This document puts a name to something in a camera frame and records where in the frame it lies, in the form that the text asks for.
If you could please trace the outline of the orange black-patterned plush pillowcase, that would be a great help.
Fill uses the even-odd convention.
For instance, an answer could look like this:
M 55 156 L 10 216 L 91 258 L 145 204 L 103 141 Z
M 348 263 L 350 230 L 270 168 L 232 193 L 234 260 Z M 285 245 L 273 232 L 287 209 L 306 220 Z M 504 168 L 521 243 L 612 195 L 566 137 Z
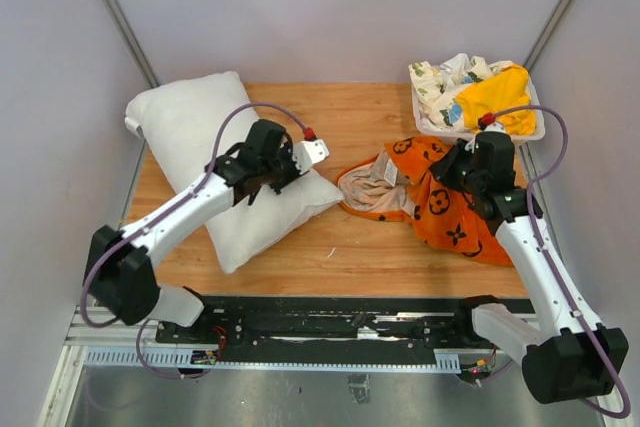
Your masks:
M 505 250 L 472 210 L 470 198 L 433 178 L 430 167 L 450 149 L 439 138 L 428 136 L 385 144 L 379 154 L 337 176 L 335 184 L 343 194 L 341 207 L 374 221 L 407 223 L 432 249 L 511 267 Z M 398 168 L 395 187 L 383 180 L 389 158 Z

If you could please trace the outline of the white pillow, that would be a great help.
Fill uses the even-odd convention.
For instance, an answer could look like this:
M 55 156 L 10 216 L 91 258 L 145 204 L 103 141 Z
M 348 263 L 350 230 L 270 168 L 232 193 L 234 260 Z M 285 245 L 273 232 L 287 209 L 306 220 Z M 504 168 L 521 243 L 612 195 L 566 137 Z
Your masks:
M 204 172 L 224 119 L 249 102 L 239 74 L 226 71 L 138 94 L 126 108 L 125 125 L 147 141 L 171 187 L 179 193 Z M 206 223 L 221 270 L 233 273 L 342 200 L 341 191 L 315 171 L 281 194 L 263 188 L 253 205 L 242 201 Z

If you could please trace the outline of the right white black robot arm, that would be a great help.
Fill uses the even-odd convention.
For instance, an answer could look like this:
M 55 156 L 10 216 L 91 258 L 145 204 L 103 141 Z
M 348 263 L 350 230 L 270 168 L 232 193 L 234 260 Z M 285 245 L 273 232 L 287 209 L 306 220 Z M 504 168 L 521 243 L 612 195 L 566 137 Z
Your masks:
M 496 298 L 478 296 L 462 301 L 454 337 L 466 347 L 484 339 L 498 347 L 520 366 L 541 404 L 621 391 L 627 338 L 621 329 L 605 327 L 581 296 L 548 237 L 537 201 L 515 184 L 514 158 L 507 134 L 484 131 L 457 140 L 430 169 L 443 186 L 470 199 L 516 268 L 538 321 L 531 326 Z

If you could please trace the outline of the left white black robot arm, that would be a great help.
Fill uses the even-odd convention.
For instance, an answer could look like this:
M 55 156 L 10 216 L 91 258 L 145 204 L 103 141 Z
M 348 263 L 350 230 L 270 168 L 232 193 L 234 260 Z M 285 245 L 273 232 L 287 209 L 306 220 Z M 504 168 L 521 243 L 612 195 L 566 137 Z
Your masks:
M 92 236 L 84 298 L 94 297 L 115 320 L 135 325 L 164 320 L 179 325 L 190 341 L 207 340 L 214 318 L 201 297 L 187 289 L 161 286 L 155 268 L 189 235 L 242 201 L 253 203 L 263 186 L 275 193 L 326 160 L 329 151 L 312 129 L 298 143 L 286 129 L 258 120 L 244 141 L 216 155 L 182 192 L 142 220 L 119 230 L 108 225 Z

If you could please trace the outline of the white pillowcase care tag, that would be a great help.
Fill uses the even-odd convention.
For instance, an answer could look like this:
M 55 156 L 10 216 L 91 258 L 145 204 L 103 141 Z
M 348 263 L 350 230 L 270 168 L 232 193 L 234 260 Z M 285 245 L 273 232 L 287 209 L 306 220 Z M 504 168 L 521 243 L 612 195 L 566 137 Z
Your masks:
M 391 187 L 395 187 L 398 178 L 398 168 L 391 158 L 386 161 L 383 180 L 387 182 Z

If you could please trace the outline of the yellow and white floral cloth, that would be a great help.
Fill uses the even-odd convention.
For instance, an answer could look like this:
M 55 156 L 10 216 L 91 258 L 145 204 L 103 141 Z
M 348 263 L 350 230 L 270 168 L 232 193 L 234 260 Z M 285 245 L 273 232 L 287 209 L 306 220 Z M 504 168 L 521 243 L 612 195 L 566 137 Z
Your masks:
M 482 116 L 532 101 L 529 72 L 510 60 L 489 63 L 459 53 L 439 65 L 411 63 L 408 72 L 414 117 L 423 133 L 475 133 Z

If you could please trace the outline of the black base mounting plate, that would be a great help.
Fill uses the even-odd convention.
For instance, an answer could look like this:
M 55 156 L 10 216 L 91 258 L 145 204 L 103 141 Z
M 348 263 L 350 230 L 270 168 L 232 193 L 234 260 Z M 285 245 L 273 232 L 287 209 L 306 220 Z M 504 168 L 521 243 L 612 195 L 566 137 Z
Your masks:
M 204 305 L 192 327 L 160 322 L 156 341 L 204 347 L 224 339 L 222 354 L 268 345 L 288 357 L 296 345 L 313 357 L 339 350 L 359 358 L 389 346 L 433 353 L 493 348 L 461 331 L 458 298 L 207 296 Z

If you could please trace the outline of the right aluminium corner post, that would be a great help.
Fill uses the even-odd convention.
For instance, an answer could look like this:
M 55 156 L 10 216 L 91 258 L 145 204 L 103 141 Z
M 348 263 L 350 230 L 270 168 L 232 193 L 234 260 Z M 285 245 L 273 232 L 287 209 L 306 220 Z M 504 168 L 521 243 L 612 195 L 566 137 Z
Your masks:
M 546 47 L 553 38 L 557 29 L 562 24 L 574 2 L 575 0 L 557 0 L 557 2 L 555 3 L 548 19 L 544 23 L 542 30 L 534 41 L 525 59 L 524 67 L 529 72 L 532 72 L 535 68 Z

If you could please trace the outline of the aluminium corner post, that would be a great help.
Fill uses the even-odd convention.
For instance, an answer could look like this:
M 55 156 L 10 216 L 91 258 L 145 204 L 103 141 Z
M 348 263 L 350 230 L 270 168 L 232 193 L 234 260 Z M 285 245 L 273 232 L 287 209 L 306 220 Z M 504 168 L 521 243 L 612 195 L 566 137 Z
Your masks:
M 557 2 L 555 3 L 548 19 L 544 23 L 542 30 L 534 41 L 525 59 L 524 67 L 529 72 L 532 72 L 535 68 L 546 47 L 553 38 L 557 29 L 562 24 L 574 2 L 575 0 L 557 0 Z
M 159 79 L 154 72 L 142 46 L 132 29 L 127 16 L 119 2 L 119 0 L 101 0 L 115 24 L 115 27 L 124 42 L 126 49 L 138 71 L 142 75 L 145 83 L 150 88 L 156 88 L 160 85 Z

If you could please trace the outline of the left aluminium corner post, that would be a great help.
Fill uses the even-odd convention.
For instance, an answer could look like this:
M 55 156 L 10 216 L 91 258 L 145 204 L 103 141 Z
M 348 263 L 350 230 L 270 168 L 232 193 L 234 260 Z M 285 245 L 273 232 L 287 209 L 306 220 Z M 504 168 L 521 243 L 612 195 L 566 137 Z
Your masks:
M 142 75 L 145 83 L 150 88 L 156 88 L 160 85 L 159 79 L 154 72 L 142 46 L 132 29 L 127 16 L 119 2 L 119 0 L 101 0 L 115 24 L 115 27 L 124 42 L 126 49 L 138 71 Z

